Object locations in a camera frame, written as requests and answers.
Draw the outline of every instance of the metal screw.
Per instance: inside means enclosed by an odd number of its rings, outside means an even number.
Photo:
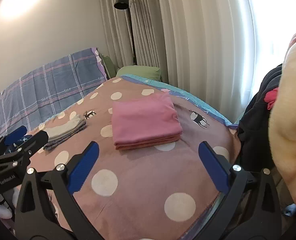
[[[233,170],[234,170],[234,171],[241,171],[242,168],[241,168],[241,166],[235,164],[235,165],[233,166]]]
[[[63,171],[65,169],[65,165],[64,164],[58,164],[57,166],[56,166],[56,170],[57,171]]]
[[[269,175],[269,174],[270,174],[270,170],[267,169],[267,168],[264,168],[264,169],[263,169],[263,172],[264,172],[266,175]]]
[[[29,168],[29,169],[27,170],[27,173],[28,173],[28,174],[32,174],[34,171],[35,171],[34,168]]]

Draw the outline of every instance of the black deer pattern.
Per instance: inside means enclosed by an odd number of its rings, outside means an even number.
[[[202,115],[196,113],[195,111],[189,110],[191,112],[190,118],[193,120],[196,124],[198,124],[200,127],[207,128],[206,125],[209,125],[207,123],[206,118],[204,118]]]
[[[90,117],[93,117],[96,113],[94,111],[90,111],[90,112],[85,112],[84,113],[84,117],[87,119],[89,119]]]

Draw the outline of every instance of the black jacket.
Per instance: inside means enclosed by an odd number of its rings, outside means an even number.
[[[271,169],[272,160],[268,140],[268,119],[270,110],[264,97],[267,92],[279,86],[282,65],[269,71],[264,77],[259,92],[253,97],[241,118],[237,134],[241,141],[240,165],[247,171]]]

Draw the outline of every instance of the plaid headboard cover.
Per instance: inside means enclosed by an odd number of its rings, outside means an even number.
[[[28,131],[81,100],[107,80],[97,48],[43,65],[0,93],[0,136]]]

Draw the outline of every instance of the pink cloth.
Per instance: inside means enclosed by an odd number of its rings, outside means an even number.
[[[273,90],[266,93],[264,97],[264,101],[268,103],[267,109],[270,110],[273,108],[275,100],[277,98],[278,88],[274,88]]]
[[[183,129],[168,92],[112,105],[116,149],[135,149],[180,139]]]

